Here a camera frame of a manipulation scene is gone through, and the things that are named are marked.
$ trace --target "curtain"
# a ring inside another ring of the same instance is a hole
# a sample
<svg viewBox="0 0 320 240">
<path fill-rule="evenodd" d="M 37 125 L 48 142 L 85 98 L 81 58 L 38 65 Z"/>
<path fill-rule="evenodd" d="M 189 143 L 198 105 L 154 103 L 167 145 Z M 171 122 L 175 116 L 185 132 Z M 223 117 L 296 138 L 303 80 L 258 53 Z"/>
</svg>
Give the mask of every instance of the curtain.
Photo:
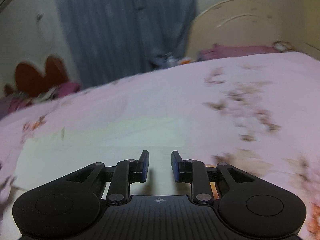
<svg viewBox="0 0 320 240">
<path fill-rule="evenodd" d="M 56 0 L 84 88 L 184 54 L 195 0 Z"/>
</svg>

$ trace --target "brown heart-shaped cushion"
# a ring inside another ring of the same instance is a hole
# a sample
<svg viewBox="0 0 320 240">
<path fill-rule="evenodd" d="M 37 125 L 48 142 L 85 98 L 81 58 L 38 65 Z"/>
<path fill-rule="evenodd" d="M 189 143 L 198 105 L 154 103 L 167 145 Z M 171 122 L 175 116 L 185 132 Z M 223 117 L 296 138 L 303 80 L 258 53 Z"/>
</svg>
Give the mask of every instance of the brown heart-shaped cushion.
<svg viewBox="0 0 320 240">
<path fill-rule="evenodd" d="M 27 93 L 29 97 L 37 97 L 53 86 L 59 86 L 69 80 L 62 60 L 54 56 L 47 58 L 45 73 L 43 77 L 31 64 L 19 63 L 15 71 L 18 91 Z"/>
</svg>

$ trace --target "crosshair symbol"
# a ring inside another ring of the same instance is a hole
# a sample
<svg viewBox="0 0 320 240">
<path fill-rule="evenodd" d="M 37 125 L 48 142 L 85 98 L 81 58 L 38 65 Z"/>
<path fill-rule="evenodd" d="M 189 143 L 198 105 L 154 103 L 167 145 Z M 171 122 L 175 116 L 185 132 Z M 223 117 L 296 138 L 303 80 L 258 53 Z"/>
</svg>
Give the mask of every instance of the crosshair symbol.
<svg viewBox="0 0 320 240">
<path fill-rule="evenodd" d="M 163 198 L 157 198 L 156 201 L 160 204 L 162 203 L 163 201 L 165 201 Z"/>
</svg>

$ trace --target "beige headboard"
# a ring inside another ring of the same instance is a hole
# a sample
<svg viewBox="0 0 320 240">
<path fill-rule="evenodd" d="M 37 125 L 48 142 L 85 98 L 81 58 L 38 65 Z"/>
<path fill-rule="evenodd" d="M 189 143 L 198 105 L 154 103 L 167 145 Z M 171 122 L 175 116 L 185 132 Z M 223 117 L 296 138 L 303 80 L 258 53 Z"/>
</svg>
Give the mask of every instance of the beige headboard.
<svg viewBox="0 0 320 240">
<path fill-rule="evenodd" d="M 201 13 L 190 30 L 185 56 L 214 43 L 226 46 L 271 46 L 282 40 L 282 21 L 271 7 L 254 0 L 226 0 Z"/>
</svg>

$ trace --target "silver screw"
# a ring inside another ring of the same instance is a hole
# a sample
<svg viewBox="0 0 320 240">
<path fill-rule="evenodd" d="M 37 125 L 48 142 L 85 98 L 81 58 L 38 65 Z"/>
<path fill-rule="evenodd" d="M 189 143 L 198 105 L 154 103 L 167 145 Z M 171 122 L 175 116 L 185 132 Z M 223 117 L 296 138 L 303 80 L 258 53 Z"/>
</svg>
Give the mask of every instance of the silver screw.
<svg viewBox="0 0 320 240">
<path fill-rule="evenodd" d="M 199 200 L 199 201 L 205 202 L 205 201 L 211 200 L 212 198 L 211 198 L 211 196 L 209 194 L 201 193 L 201 194 L 198 194 L 196 196 L 196 199 Z"/>
<path fill-rule="evenodd" d="M 114 193 L 114 194 L 111 194 L 108 198 L 112 202 L 119 202 L 124 199 L 124 196 L 119 193 Z"/>
</svg>

